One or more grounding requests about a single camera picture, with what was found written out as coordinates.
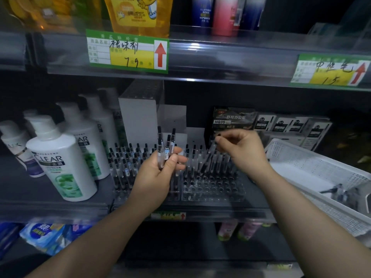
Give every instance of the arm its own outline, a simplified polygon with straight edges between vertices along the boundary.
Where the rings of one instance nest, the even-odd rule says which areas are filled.
[[[179,152],[181,148],[175,147],[174,153]],[[175,168],[185,169],[184,165],[177,162],[186,161],[186,157],[173,154],[160,171],[157,167],[157,154],[152,154],[142,164],[124,206],[44,262],[27,278],[106,277],[138,226],[165,200]]]
[[[307,278],[370,277],[371,251],[273,170],[256,132],[234,129],[215,140],[261,188]]]

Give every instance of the orange liquid bottle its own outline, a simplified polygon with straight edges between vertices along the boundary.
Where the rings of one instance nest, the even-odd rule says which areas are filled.
[[[114,32],[169,37],[173,0],[105,0]]]

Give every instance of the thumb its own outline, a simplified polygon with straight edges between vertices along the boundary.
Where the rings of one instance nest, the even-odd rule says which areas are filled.
[[[178,162],[178,155],[172,154],[170,158],[165,162],[162,171],[159,176],[163,179],[164,182],[169,183],[171,175],[173,174],[175,167]]]
[[[235,145],[233,143],[222,136],[216,136],[215,141],[221,147],[221,149],[232,155],[232,152],[235,149]]]

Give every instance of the white basket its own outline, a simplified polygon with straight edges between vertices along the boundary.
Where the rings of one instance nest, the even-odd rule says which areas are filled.
[[[280,139],[268,144],[266,156],[277,173],[350,234],[371,230],[371,218],[319,193],[339,183],[349,190],[371,181],[371,174]]]

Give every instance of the fingernail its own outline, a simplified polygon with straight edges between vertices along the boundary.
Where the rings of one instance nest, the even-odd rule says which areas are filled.
[[[178,155],[172,154],[169,159],[173,160],[174,162],[177,162],[178,161]]]

